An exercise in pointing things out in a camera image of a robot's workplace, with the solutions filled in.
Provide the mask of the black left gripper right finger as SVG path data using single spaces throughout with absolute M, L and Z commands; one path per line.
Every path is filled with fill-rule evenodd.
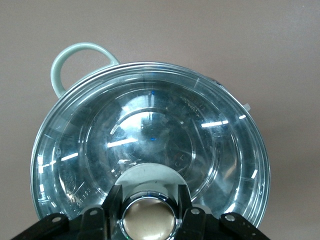
M 200 207 L 192 206 L 189 189 L 179 184 L 178 212 L 181 225 L 176 240 L 267 240 L 268 237 L 242 215 L 229 212 L 215 218 Z

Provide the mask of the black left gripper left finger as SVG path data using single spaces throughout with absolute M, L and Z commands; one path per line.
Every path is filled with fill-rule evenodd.
M 65 214 L 50 214 L 15 237 L 14 240 L 110 240 L 120 218 L 123 186 L 112 186 L 104 202 L 70 220 Z

